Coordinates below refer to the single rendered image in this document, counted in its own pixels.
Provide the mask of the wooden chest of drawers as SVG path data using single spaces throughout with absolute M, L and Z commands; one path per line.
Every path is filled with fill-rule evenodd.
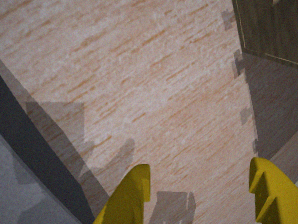
M 245 48 L 244 36 L 243 36 L 239 10 L 238 10 L 238 6 L 237 6 L 237 1 L 232 0 L 232 4 L 233 4 L 233 9 L 234 9 L 238 34 L 239 34 L 241 51 L 243 53 L 254 55 L 254 56 L 257 56 L 257 57 L 260 57 L 260 58 L 264 58 L 264 59 L 267 59 L 267 60 L 270 60 L 270 61 L 273 61 L 273 62 L 276 62 L 276 63 L 280 63 L 280 64 L 283 64 L 283 65 L 298 69 L 298 63 L 295 63 L 295 62 L 292 62 L 292 61 L 288 61 L 288 60 L 285 60 L 285 59 L 282 59 L 282 58 L 278 58 L 278 57 L 275 57 L 275 56 L 272 56 L 272 55 L 268 55 L 268 54 L 265 54 L 265 53 L 261 53 L 261 52 L 258 52 L 258 51 L 254 51 L 254 50 Z

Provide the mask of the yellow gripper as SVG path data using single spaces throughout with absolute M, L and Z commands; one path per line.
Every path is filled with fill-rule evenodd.
M 262 224 L 298 224 L 298 188 L 271 161 L 253 157 L 249 193 L 255 194 L 255 218 Z M 150 165 L 134 166 L 117 186 L 93 224 L 143 224 L 150 201 Z

